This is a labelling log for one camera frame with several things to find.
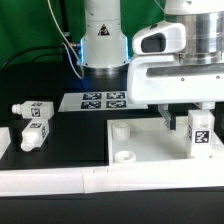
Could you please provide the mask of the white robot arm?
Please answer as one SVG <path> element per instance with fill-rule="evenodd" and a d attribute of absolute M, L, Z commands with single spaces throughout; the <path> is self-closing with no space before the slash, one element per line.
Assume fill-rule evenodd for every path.
<path fill-rule="evenodd" d="M 156 105 L 174 127 L 168 106 L 194 103 L 193 129 L 212 129 L 215 104 L 224 101 L 224 0 L 166 0 L 164 19 L 138 31 L 127 58 L 120 0 L 85 0 L 85 68 L 101 73 L 126 64 L 134 104 Z"/>

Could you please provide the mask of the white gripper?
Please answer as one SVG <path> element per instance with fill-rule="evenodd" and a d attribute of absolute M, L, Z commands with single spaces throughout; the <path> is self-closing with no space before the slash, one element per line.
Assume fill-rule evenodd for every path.
<path fill-rule="evenodd" d="M 214 110 L 215 102 L 224 101 L 224 63 L 184 65 L 179 53 L 185 46 L 185 26 L 166 21 L 138 31 L 132 40 L 128 98 L 134 104 L 160 104 L 169 130 L 176 129 L 176 116 L 168 104 L 195 103 L 201 110 Z"/>

